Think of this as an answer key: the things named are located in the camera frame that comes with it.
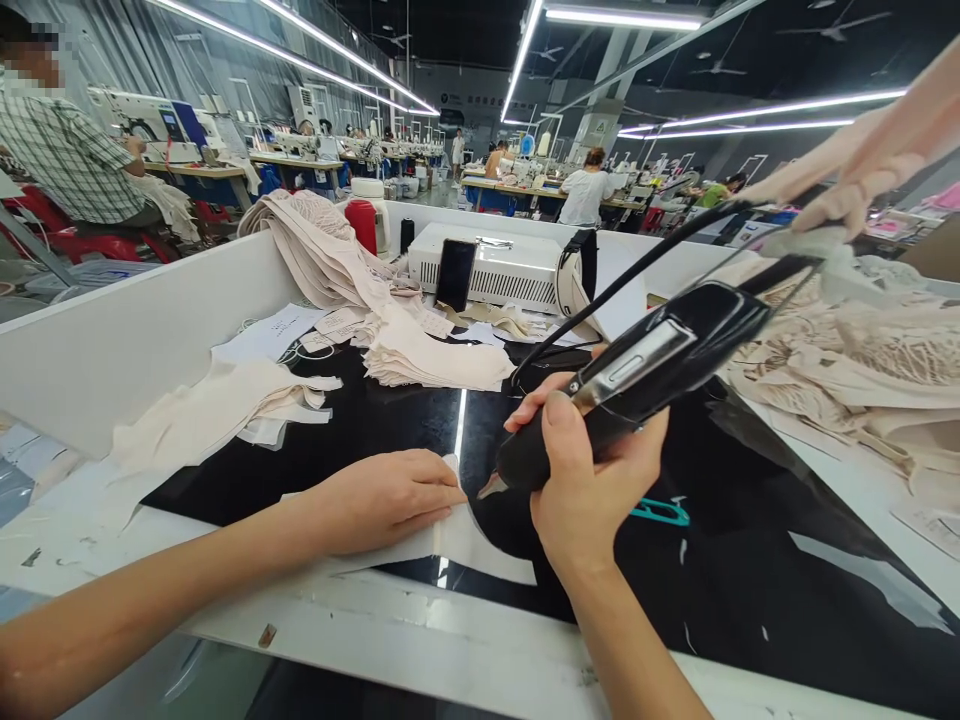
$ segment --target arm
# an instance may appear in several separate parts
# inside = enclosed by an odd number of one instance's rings
[[[323,555],[395,543],[465,501],[437,455],[377,455],[94,580],[0,627],[0,717],[55,718],[208,605]]]
[[[603,188],[603,199],[609,200],[613,197],[613,194],[616,192],[616,188],[613,186],[613,176],[607,175],[607,184]]]
[[[68,132],[74,136],[77,146],[84,148],[90,157],[106,169],[125,170],[136,177],[143,177],[146,174],[143,158],[140,156],[146,147],[143,140],[133,135],[127,137],[126,150],[124,150],[76,105],[60,103],[57,106],[57,112],[63,119]]]
[[[573,177],[573,175],[571,175],[571,176],[568,177],[566,180],[564,180],[563,183],[561,183],[561,185],[560,185],[560,194],[561,194],[561,195],[566,196],[566,195],[569,195],[569,194],[570,194],[570,188],[573,187],[573,186],[570,184],[570,178],[572,178],[572,177]]]
[[[594,467],[583,418],[551,392],[572,374],[551,376],[507,421],[515,432],[544,405],[543,435],[551,476],[530,512],[563,584],[614,718],[707,720],[710,713],[650,624],[616,565],[617,530],[660,474],[667,413],[615,446]],[[604,492],[597,492],[598,486]]]
[[[133,162],[124,165],[125,172],[134,177],[143,177],[147,174],[147,168],[143,164],[143,151],[147,149],[147,144],[136,135],[128,135],[125,141],[127,152],[133,158]]]

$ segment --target black cable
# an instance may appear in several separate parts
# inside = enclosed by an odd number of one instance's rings
[[[653,265],[657,260],[662,258],[668,252],[673,250],[677,245],[682,243],[691,235],[703,230],[708,225],[712,225],[729,215],[736,215],[737,213],[743,212],[744,210],[750,210],[758,205],[762,205],[762,202],[751,202],[749,200],[727,200],[714,208],[710,208],[705,213],[698,215],[693,220],[690,220],[679,228],[674,230],[672,233],[667,235],[661,242],[642,258],[637,260],[633,265],[631,265],[627,270],[616,280],[610,283],[610,287],[604,290],[602,293],[597,295],[597,297],[587,305],[583,310],[578,312],[573,317],[567,318],[567,321],[563,323],[557,330],[553,332],[550,337],[537,345],[527,357],[523,359],[523,362],[520,363],[519,367],[513,371],[513,375],[510,377],[510,390],[511,392],[517,389],[517,383],[520,378],[520,373],[526,370],[535,360],[537,360],[544,351],[553,345],[557,340],[566,335],[570,330],[575,328],[577,325],[582,323],[593,313],[595,313],[601,306],[603,306],[610,298],[616,295],[623,287],[633,280],[637,275],[642,273],[648,267]]]

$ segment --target smartphone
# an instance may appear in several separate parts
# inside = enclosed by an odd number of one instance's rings
[[[473,276],[477,245],[469,240],[443,241],[440,255],[440,276],[437,278],[437,300],[456,312],[467,309],[467,294]]]

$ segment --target black cutting mat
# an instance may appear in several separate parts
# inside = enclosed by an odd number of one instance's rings
[[[295,372],[343,379],[344,388],[328,394],[330,424],[289,426],[278,452],[234,440],[200,467],[177,473],[144,504],[226,525],[369,455],[413,447],[451,453],[461,402],[461,467],[468,494],[475,493],[505,438],[503,420],[518,404],[506,394],[382,388],[363,378],[353,349],[301,362]],[[546,373],[537,372],[524,379],[528,390]],[[943,609],[943,629],[917,627],[870,583],[798,550],[788,533],[888,562],[932,595],[719,383],[674,404],[662,467],[650,497],[684,497],[690,527],[629,518],[616,552],[669,648],[922,715],[960,717],[960,621]],[[533,561],[538,587],[455,564],[445,570],[446,587],[573,622],[527,502],[508,492],[471,507],[491,542]],[[428,558],[383,569],[436,584],[439,565]]]

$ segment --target black handle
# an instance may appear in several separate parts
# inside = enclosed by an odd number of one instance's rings
[[[534,492],[546,485],[550,478],[550,458],[543,442],[543,408],[533,420],[507,438],[497,452],[497,472],[507,487]],[[599,462],[607,448],[617,440],[633,433],[640,423],[608,411],[595,408],[584,417],[594,461]]]

